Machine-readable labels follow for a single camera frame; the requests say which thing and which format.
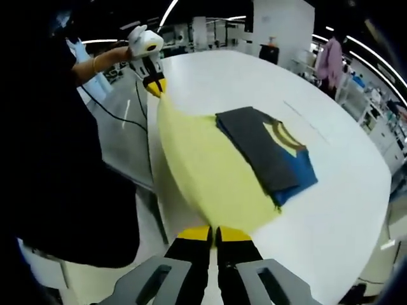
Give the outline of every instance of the person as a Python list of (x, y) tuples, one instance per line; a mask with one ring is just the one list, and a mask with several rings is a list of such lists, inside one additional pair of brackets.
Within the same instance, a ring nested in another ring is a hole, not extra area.
[(342, 75), (342, 47), (341, 35), (335, 32), (332, 38), (325, 44), (322, 51), (317, 77), (322, 81), (319, 87), (333, 100), (339, 88)]
[(12, 183), (19, 191), (8, 205), (3, 246), (14, 253), (16, 285), (33, 297), (41, 292), (17, 238), (47, 255), (105, 268), (131, 264), (139, 248), (135, 185), (103, 162), (97, 122), (77, 91), (132, 56), (122, 47), (76, 63), (58, 25), (83, 2), (51, 1), (41, 10), (37, 1), (24, 3), (24, 36), (15, 46), (22, 59), (13, 68), (22, 80), (16, 83), (18, 118), (25, 125), (14, 147)]

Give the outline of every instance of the yellow cloth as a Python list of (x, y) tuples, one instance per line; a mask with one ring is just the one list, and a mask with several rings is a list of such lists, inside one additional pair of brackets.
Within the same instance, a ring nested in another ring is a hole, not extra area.
[(185, 200), (212, 227), (250, 233), (279, 211), (215, 119), (188, 116), (162, 94), (158, 128), (165, 157)]

